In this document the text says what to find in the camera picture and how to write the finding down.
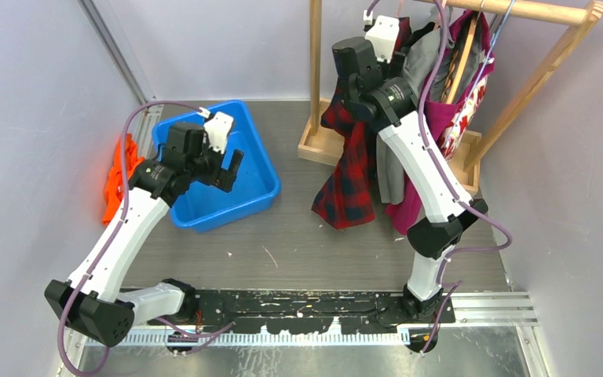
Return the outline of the red plaid skirt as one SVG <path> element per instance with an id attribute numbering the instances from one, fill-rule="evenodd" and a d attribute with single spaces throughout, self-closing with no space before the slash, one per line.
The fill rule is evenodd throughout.
<path id="1" fill-rule="evenodd" d="M 334 172 L 312 203 L 312 211 L 335 229 L 363 225 L 375 219 L 371 186 L 376 181 L 376 119 L 383 115 L 378 90 L 357 102 L 342 102 L 338 79 L 330 104 L 321 115 L 322 127 L 344 138 Z"/>

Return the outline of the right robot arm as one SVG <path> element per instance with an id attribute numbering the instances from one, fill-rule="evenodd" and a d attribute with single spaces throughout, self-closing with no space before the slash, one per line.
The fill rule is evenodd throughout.
<path id="1" fill-rule="evenodd" d="M 343 39 L 332 53 L 343 105 L 385 142 L 422 201 L 426 216 L 407 231 L 415 260 L 400 300 L 407 317 L 422 323 L 439 306 L 439 278 L 447 257 L 488 205 L 473 199 L 452 173 L 418 109 L 422 102 L 415 99 L 412 85 L 402 76 L 385 77 L 371 41 Z"/>

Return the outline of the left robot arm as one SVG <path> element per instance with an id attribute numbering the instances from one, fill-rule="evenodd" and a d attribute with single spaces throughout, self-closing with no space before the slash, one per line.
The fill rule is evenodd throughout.
<path id="1" fill-rule="evenodd" d="M 233 124 L 223 113 L 202 125 L 175 123 L 161 152 L 137 165 L 114 218 L 85 261 L 66 281 L 51 280 L 45 290 L 62 326 L 113 347 L 150 320 L 188 324 L 196 318 L 196 289 L 179 280 L 120 289 L 144 241 L 191 183 L 231 192 L 243 159 L 235 151 L 229 167 L 222 166 Z"/>

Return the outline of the wooden hanger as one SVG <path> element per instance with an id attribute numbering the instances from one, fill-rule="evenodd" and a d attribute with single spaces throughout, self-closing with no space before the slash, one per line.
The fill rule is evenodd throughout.
<path id="1" fill-rule="evenodd" d="M 464 71 L 466 70 L 466 64 L 475 39 L 478 17 L 479 16 L 476 13 L 471 15 L 469 27 L 465 33 L 463 46 L 460 50 L 456 50 L 452 55 L 450 67 L 448 69 L 448 76 L 445 80 L 445 86 L 441 96 L 441 100 L 445 104 L 453 103 L 458 92 L 459 85 Z"/>

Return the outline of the grey garment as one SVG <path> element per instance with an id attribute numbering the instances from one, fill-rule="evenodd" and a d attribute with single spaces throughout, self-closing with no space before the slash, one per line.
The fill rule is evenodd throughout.
<path id="1" fill-rule="evenodd" d="M 410 38 L 404 43 L 408 51 L 402 74 L 413 87 L 413 103 L 415 105 L 418 105 L 424 82 L 437 61 L 441 29 L 435 28 L 435 26 L 433 21 L 428 22 L 424 27 L 413 31 Z M 451 117 L 450 109 L 452 108 L 451 105 L 443 104 L 439 100 L 443 72 L 444 70 L 440 69 L 437 73 L 425 103 L 426 120 L 436 141 Z M 375 151 L 381 201 L 398 205 L 404 201 L 404 168 L 380 137 L 376 138 Z"/>

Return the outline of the orange cloth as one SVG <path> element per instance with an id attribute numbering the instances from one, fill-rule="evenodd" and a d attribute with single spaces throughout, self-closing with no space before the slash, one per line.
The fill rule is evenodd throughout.
<path id="1" fill-rule="evenodd" d="M 131 133 L 126 135 L 125 161 L 127 177 L 131 178 L 135 168 L 139 166 L 144 157 L 140 155 L 137 143 L 133 140 Z M 123 198 L 122 167 L 121 167 L 121 144 L 118 141 L 115 147 L 112 167 L 108 172 L 108 178 L 104 185 L 104 201 L 106 208 L 102 218 L 102 224 L 107 226 L 114 218 Z"/>

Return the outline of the floral white red garment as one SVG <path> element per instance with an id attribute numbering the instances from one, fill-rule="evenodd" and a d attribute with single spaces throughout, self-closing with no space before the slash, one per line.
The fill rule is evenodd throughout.
<path id="1" fill-rule="evenodd" d="M 486 93 L 488 76 L 494 68 L 495 58 L 486 51 L 481 51 L 476 60 L 472 57 L 466 60 L 461 80 L 470 80 L 459 85 L 458 100 L 456 103 L 451 103 L 451 117 L 437 139 L 440 152 L 447 161 L 457 152 L 463 134 L 481 106 Z"/>

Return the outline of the magenta garment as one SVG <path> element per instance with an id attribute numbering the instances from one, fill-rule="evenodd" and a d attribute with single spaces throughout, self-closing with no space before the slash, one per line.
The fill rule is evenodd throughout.
<path id="1" fill-rule="evenodd" d="M 444 72 L 441 74 L 441 78 L 443 80 L 441 82 L 441 90 L 439 92 L 439 100 L 443 104 L 444 102 L 441 100 L 441 96 L 444 90 L 445 80 L 448 76 L 448 69 L 450 67 L 452 55 L 456 50 L 460 50 L 462 48 L 465 39 L 465 33 L 469 27 L 471 15 L 474 13 L 476 13 L 479 17 L 477 19 L 477 30 L 475 34 L 475 39 L 469 57 L 472 57 L 474 60 L 476 60 L 480 52 L 483 49 L 487 49 L 489 46 L 489 37 L 491 31 L 483 13 L 467 10 L 450 25 L 448 42 L 444 51 L 444 58 L 439 68 L 439 70 L 444 70 Z M 441 29 L 440 26 L 437 25 L 436 11 L 432 12 L 432 15 L 429 18 L 428 22 L 430 21 L 433 21 L 436 24 L 435 28 Z M 402 19 L 400 31 L 408 38 L 410 38 L 413 31 L 411 30 L 410 26 L 407 25 L 406 19 Z M 470 79 L 465 79 L 464 81 L 461 80 L 460 84 L 468 82 L 469 80 Z M 459 95 L 456 94 L 453 103 L 457 102 L 458 97 Z M 407 230 L 411 226 L 413 226 L 413 224 L 416 223 L 418 219 L 418 214 L 422 209 L 422 201 L 420 199 L 419 194 L 415 190 L 415 187 L 413 186 L 406 174 L 404 179 L 404 201 L 398 205 L 392 205 L 387 203 L 385 203 L 385 205 L 386 214 L 390 216 L 394 229 L 400 234 L 405 234 Z"/>

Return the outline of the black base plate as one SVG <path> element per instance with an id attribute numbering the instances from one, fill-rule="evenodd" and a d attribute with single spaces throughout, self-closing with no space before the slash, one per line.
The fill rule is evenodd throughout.
<path id="1" fill-rule="evenodd" d="M 190 320 L 164 332 L 171 353 L 208 346 L 384 346 L 432 350 L 442 324 L 456 321 L 451 300 L 427 309 L 376 291 L 214 291 L 196 295 Z"/>

